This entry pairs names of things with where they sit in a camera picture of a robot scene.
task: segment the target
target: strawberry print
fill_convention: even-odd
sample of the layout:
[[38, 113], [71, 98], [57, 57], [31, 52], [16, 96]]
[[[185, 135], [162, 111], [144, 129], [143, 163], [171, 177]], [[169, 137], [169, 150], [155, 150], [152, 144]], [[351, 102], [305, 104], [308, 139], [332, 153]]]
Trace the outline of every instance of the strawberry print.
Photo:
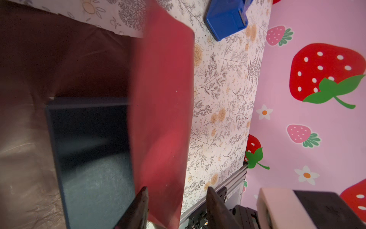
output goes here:
[[313, 148], [319, 146], [321, 139], [318, 134], [312, 133], [310, 128], [303, 125], [291, 124], [287, 126], [287, 133], [290, 139], [296, 144], [302, 144], [302, 146]]
[[290, 72], [291, 95], [300, 101], [325, 103], [332, 98], [346, 108], [338, 96], [354, 91], [365, 76], [366, 61], [359, 53], [329, 44], [310, 44], [293, 58]]
[[366, 179], [344, 190], [340, 197], [366, 223]]
[[291, 40], [294, 32], [291, 31], [290, 28], [286, 29], [283, 25], [274, 27], [272, 29], [269, 29], [267, 32], [267, 42], [271, 46], [275, 46], [278, 44], [278, 46], [282, 46], [284, 44], [287, 44], [288, 40]]
[[253, 135], [248, 135], [247, 148], [245, 150], [244, 160], [248, 162], [248, 168], [252, 169], [257, 164], [265, 169], [269, 169], [268, 166], [261, 165], [260, 160], [263, 159], [263, 148], [259, 140]]

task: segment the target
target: yellow flower drawing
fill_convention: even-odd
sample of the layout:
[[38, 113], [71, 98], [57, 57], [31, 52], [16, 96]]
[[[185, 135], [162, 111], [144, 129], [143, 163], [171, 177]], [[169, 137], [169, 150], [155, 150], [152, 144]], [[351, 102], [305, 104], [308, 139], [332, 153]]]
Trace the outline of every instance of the yellow flower drawing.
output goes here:
[[100, 12], [105, 13], [106, 10], [100, 7], [95, 7], [93, 3], [99, 3], [99, 1], [96, 0], [83, 0], [83, 3], [81, 4], [85, 12], [89, 14], [96, 14], [99, 18], [102, 18], [100, 15]]
[[219, 111], [219, 121], [220, 122], [223, 122], [224, 121], [225, 115], [226, 115], [225, 108], [221, 108], [221, 110]]
[[248, 25], [248, 27], [245, 29], [245, 35], [247, 36], [247, 38], [250, 38], [250, 35], [251, 35], [251, 28], [250, 26]]
[[211, 178], [211, 185], [216, 184], [218, 177], [219, 177], [219, 175], [217, 173], [212, 176], [212, 178]]
[[208, 43], [209, 46], [214, 45], [214, 42], [213, 41], [214, 41], [213, 37], [208, 36], [207, 43]]
[[202, 50], [199, 44], [194, 44], [194, 65], [198, 66], [202, 61]]
[[209, 181], [209, 182], [207, 182], [207, 183], [205, 184], [205, 186], [203, 187], [203, 189], [204, 189], [205, 191], [207, 191], [208, 187], [210, 187], [210, 186], [211, 186], [211, 182]]
[[192, 180], [193, 180], [193, 176], [191, 175], [191, 173], [189, 173], [188, 182], [191, 182]]
[[199, 92], [197, 91], [197, 88], [193, 88], [193, 98], [198, 98]]
[[256, 36], [257, 36], [257, 26], [253, 25], [251, 28], [251, 34], [250, 34], [250, 39], [252, 42], [255, 41]]
[[211, 123], [212, 124], [215, 124], [215, 122], [217, 121], [218, 117], [217, 117], [217, 114], [213, 113], [211, 115]]

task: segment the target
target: floral wallpaper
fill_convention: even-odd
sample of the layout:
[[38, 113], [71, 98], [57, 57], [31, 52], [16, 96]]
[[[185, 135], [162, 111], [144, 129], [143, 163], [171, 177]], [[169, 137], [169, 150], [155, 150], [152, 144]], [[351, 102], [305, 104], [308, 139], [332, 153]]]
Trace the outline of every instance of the floral wallpaper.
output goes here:
[[366, 2], [274, 3], [241, 204], [261, 187], [332, 191], [366, 222]]

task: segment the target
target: blue plastic case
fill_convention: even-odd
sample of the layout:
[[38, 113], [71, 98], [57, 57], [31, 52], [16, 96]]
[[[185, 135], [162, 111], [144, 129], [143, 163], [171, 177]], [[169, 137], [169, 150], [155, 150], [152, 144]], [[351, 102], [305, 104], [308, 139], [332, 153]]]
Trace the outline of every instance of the blue plastic case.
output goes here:
[[253, 0], [211, 0], [205, 23], [216, 41], [248, 26], [245, 12]]

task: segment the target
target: black tray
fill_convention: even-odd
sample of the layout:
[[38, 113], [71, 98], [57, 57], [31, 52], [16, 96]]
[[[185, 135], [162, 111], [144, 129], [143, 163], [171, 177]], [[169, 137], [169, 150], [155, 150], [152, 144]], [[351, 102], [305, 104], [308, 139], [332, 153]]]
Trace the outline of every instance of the black tray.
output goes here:
[[56, 98], [46, 106], [69, 229], [112, 229], [135, 197], [127, 100]]

